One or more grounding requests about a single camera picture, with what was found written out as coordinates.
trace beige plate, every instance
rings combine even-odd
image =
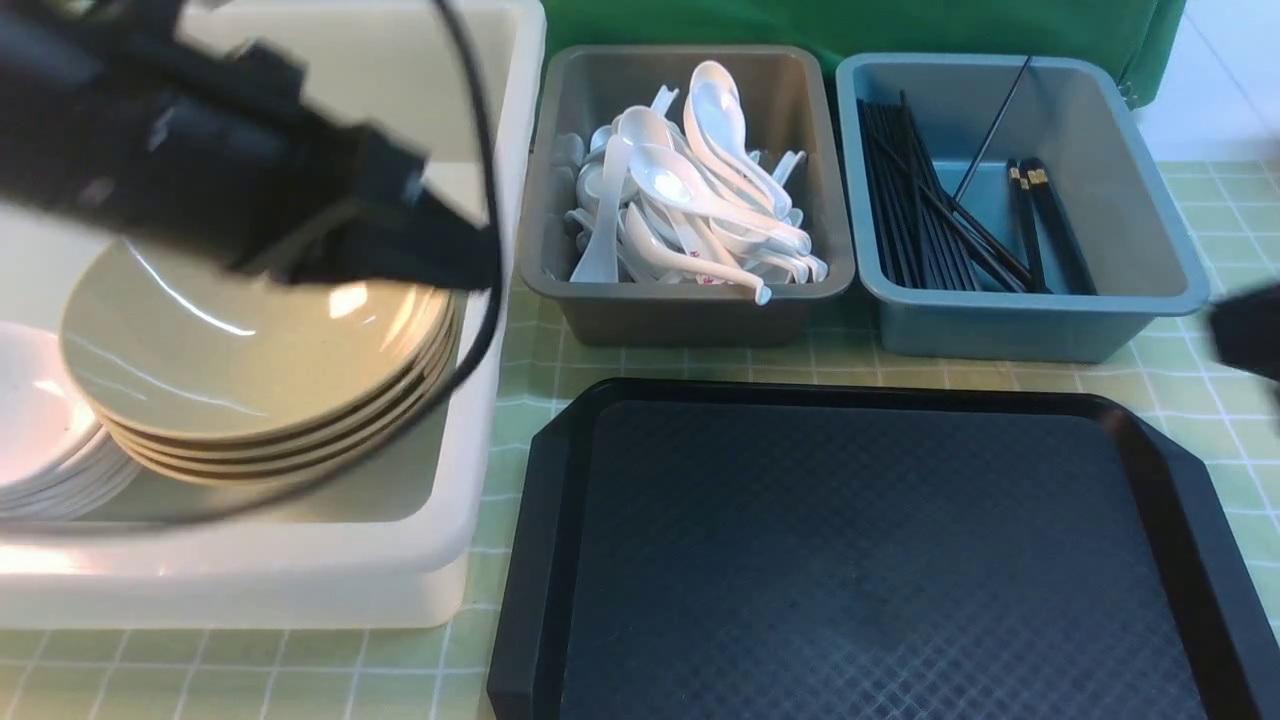
[[[385,282],[285,287],[116,242],[72,292],[60,345],[72,379],[118,424],[243,442],[384,391],[449,316],[448,300]]]
[[[137,447],[125,434],[116,436],[116,442],[140,464],[163,475],[189,483],[218,487],[257,487],[306,482],[366,456],[381,447],[387,439],[394,437],[399,428],[416,418],[426,396],[452,368],[451,360],[452,352],[442,354],[428,375],[424,377],[422,383],[396,402],[385,415],[332,445],[324,445],[303,455],[261,464],[191,462],[159,456],[154,451]]]
[[[100,418],[102,423],[111,428],[114,434],[127,434],[131,445],[142,450],[152,451],[157,457],[170,457],[187,461],[234,461],[261,460],[264,457],[274,457],[278,455],[303,451],[330,437],[337,437],[361,427],[370,419],[381,415],[387,410],[388,405],[402,397],[407,391],[421,384],[422,374],[428,372],[436,356],[440,354],[448,354],[453,350],[453,333],[456,332],[457,322],[453,319],[454,316],[452,313],[449,313],[448,318],[448,322],[439,328],[439,333],[433,334],[430,342],[424,343],[417,359],[406,365],[394,383],[385,388],[380,395],[369,398],[361,405],[355,405],[347,409],[346,414],[335,416],[329,421],[310,425],[287,436],[259,442],[198,443],[148,436],[136,430],[134,428],[118,423],[104,414],[100,414]]]
[[[147,459],[160,462],[166,468],[189,470],[192,473],[236,473],[259,477],[275,475],[315,465],[316,462],[342,455],[370,437],[376,437],[413,400],[429,392],[448,365],[448,348],[453,345],[452,334],[452,332],[447,333],[442,338],[443,347],[425,354],[421,361],[415,363],[411,375],[412,382],[406,383],[394,396],[388,396],[385,401],[379,402],[383,406],[381,413],[370,415],[364,423],[347,428],[342,433],[330,432],[329,428],[317,428],[314,434],[296,438],[293,442],[298,443],[298,447],[292,450],[285,448],[280,451],[275,446],[262,446],[256,452],[238,451],[224,456],[193,460],[168,452],[163,447],[155,448],[143,445],[138,442],[128,428],[111,427],[111,433],[123,442],[127,442],[131,451],[146,455]]]

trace textured tray surface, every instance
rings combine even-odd
[[[1204,716],[1093,421],[623,402],[590,473],[562,720]]]

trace stack of plates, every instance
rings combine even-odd
[[[78,518],[138,469],[67,377],[58,338],[0,323],[0,519]]]
[[[118,242],[63,316],[72,379],[115,441],[198,484],[303,482],[389,439],[453,360],[444,291],[283,287]]]

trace white floor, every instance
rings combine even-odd
[[[1280,158],[1280,0],[1188,0],[1138,127],[1157,160]]]

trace plastic bin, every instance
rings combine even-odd
[[[457,13],[489,91],[500,220],[511,228],[534,133],[547,20],[541,5],[527,0],[467,0]],[[344,122],[381,123],[428,150],[428,181],[442,200],[468,218],[484,218],[467,87],[430,5],[237,0],[214,10],[191,3],[179,32],[214,53],[252,38],[284,49],[307,68],[308,101]],[[9,47],[13,40],[0,42]],[[0,266],[22,268],[0,283],[0,319],[56,332],[72,287],[110,240],[0,209]],[[511,258],[515,233],[504,233],[503,245]],[[467,299],[461,347],[474,341],[486,302],[481,293]],[[495,343],[503,333],[499,327]],[[499,366],[499,354],[490,352],[448,410],[407,429],[323,491],[250,520],[127,539],[81,534],[78,523],[64,525],[63,537],[9,534],[0,551],[0,628],[430,628],[449,621],[467,591]],[[200,487],[143,470],[83,525],[204,512],[260,492]],[[47,717],[58,715],[67,716],[50,711]]]
[[[573,170],[556,158],[557,138],[589,138],[628,106],[652,102],[663,85],[681,90],[668,115],[677,119],[690,74],[709,59],[737,81],[748,147],[773,159],[787,150],[808,152],[787,190],[831,274],[820,283],[773,286],[765,306],[730,286],[568,282],[579,254],[576,231],[563,218],[577,204]],[[854,281],[849,214],[818,61],[783,46],[580,46],[559,53],[548,68],[518,237],[525,282],[559,305],[584,345],[782,345],[799,338],[810,309]]]
[[[1160,316],[1189,315],[1208,281],[1160,172],[1111,78],[1037,58],[964,205],[1015,255],[1005,161],[1041,158],[1079,237],[1097,296],[915,290],[881,269],[858,100],[906,91],[942,184],[952,190],[1025,56],[868,54],[836,70],[861,281],[879,300],[881,343],[902,355],[1101,363]],[[1043,227],[1041,237],[1046,237]],[[1046,275],[1061,273],[1046,255]]]

